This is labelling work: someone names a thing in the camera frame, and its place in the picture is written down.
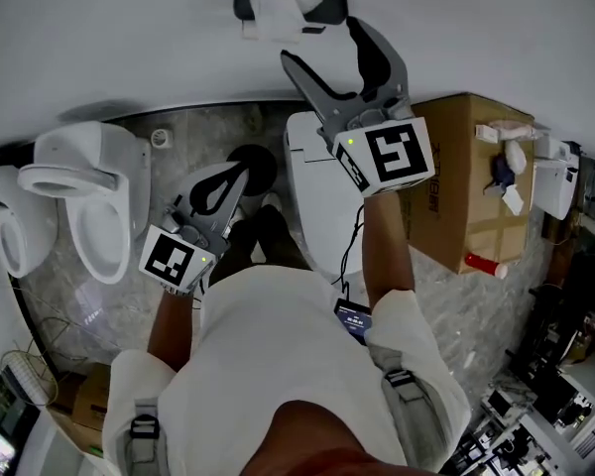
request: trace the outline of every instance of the marble floor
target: marble floor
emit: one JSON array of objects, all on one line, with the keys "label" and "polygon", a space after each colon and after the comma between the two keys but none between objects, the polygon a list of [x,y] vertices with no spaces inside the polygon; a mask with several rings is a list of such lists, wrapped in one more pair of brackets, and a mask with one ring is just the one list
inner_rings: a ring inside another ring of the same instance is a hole
[{"label": "marble floor", "polygon": [[[281,195],[292,234],[304,249],[286,176],[282,136],[299,103],[234,104],[162,112],[117,123],[140,138],[169,128],[175,146],[153,150],[150,222],[158,223],[179,182],[196,168],[223,161],[242,144],[256,143],[276,156]],[[504,281],[482,273],[457,276],[413,249],[418,302],[441,354],[476,408],[488,381],[506,364],[505,349],[516,348],[533,305],[529,288],[544,278],[552,247],[539,237],[543,214],[530,216],[523,259]],[[85,370],[88,362],[110,363],[119,351],[145,349],[161,286],[138,269],[139,238],[128,273],[114,285],[92,278],[72,244],[65,209],[59,204],[59,239],[51,255],[21,280],[34,322],[61,369]],[[350,277],[351,299],[367,304],[361,274]],[[198,326],[200,303],[194,303]]]}]

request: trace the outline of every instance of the white shirt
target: white shirt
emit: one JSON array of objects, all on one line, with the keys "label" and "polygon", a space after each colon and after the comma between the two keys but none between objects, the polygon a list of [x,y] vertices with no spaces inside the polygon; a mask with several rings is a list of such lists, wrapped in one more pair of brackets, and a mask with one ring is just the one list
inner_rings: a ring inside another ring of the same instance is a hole
[{"label": "white shirt", "polygon": [[[134,401],[159,397],[173,476],[239,474],[276,410],[290,401],[331,411],[368,453],[405,465],[382,372],[336,317],[338,296],[320,274],[276,266],[250,268],[214,285],[203,300],[197,348],[177,374],[143,351],[124,351],[112,363],[106,458],[116,462],[115,438],[135,417]],[[414,293],[382,298],[367,336],[380,325],[392,336],[393,322],[410,333],[429,333],[420,347],[411,337],[416,345],[408,349],[427,369],[438,369],[432,371],[438,381],[453,382]]]}]

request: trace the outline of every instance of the white toilet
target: white toilet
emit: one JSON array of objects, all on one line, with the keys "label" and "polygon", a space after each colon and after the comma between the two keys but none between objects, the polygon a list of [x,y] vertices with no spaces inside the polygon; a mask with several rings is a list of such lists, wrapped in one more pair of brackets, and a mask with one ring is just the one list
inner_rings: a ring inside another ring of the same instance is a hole
[{"label": "white toilet", "polygon": [[18,183],[64,198],[84,266],[104,284],[123,278],[134,240],[148,222],[148,141],[101,122],[62,127],[36,140],[34,162],[20,169]]},{"label": "white toilet", "polygon": [[18,187],[18,169],[0,166],[0,261],[20,279],[47,258],[58,236],[54,199]]},{"label": "white toilet", "polygon": [[[326,142],[317,134],[319,127],[321,122],[313,112],[291,115],[285,155],[308,253],[320,270],[339,275],[364,198],[343,166],[328,153]],[[363,222],[363,213],[359,222]],[[348,253],[346,275],[362,269],[362,236],[360,229]]]}]

